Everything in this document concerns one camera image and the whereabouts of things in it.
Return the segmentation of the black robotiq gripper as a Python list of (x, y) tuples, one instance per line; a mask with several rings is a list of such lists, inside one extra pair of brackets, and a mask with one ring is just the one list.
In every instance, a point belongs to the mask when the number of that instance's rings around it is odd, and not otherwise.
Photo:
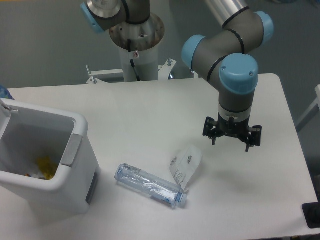
[(223, 117), (219, 112), (218, 121), (209, 116), (205, 119), (202, 135), (208, 137), (213, 146), (217, 138), (223, 136), (239, 138), (246, 144), (245, 151), (248, 152), (249, 148), (261, 146), (262, 135), (262, 126), (249, 127), (249, 119), (250, 115), (243, 119), (236, 119), (235, 117)]

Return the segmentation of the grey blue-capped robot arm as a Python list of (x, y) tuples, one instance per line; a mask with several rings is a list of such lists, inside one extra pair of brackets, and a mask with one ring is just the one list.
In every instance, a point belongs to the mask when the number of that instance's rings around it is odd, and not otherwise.
[[(203, 135), (213, 142), (227, 136), (258, 147), (262, 127), (250, 126), (249, 120), (259, 67), (250, 51), (272, 38), (274, 23), (244, 0), (208, 0), (206, 5), (222, 32), (213, 38), (194, 35), (181, 51), (184, 64), (219, 93), (218, 118), (206, 118)], [(119, 48), (126, 82), (159, 79), (158, 46), (165, 27), (148, 0), (85, 0), (80, 8), (93, 30), (109, 32)]]

